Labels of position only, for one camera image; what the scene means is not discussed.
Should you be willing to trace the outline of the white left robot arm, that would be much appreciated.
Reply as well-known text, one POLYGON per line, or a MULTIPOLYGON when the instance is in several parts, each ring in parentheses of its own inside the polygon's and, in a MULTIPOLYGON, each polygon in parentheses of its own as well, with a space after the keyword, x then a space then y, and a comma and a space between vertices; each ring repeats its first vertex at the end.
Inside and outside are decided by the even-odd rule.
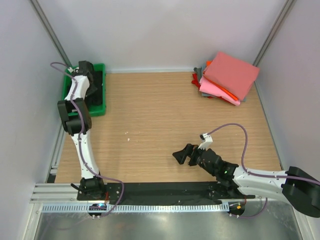
POLYGON ((103 73, 95 70, 91 62, 79 61, 77 67, 70 67, 65 72, 71 84, 66 96, 57 102, 62 127, 71 137, 80 163, 79 186, 71 184, 78 191, 80 201, 102 200, 106 195, 92 150, 90 114, 91 107, 104 105, 103 73))

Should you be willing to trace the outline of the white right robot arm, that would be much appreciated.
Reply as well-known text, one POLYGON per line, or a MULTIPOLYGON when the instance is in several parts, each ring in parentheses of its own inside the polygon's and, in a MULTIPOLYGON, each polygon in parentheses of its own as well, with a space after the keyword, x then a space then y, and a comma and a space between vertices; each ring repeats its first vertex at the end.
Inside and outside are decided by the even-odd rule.
POLYGON ((298 212, 313 218, 320 216, 320 182, 298 167, 286 171, 244 169, 224 161, 212 149, 188 143, 172 156, 182 165, 199 166, 225 188, 231 198, 259 196, 290 204, 298 212))

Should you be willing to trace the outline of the black t shirt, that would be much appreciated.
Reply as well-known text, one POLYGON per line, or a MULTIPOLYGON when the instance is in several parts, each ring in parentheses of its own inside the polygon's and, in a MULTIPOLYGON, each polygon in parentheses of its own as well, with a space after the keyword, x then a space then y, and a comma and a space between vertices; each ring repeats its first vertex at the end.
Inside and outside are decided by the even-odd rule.
POLYGON ((103 72, 94 71, 93 82, 85 95, 85 103, 88 107, 100 106, 103 103, 103 72))

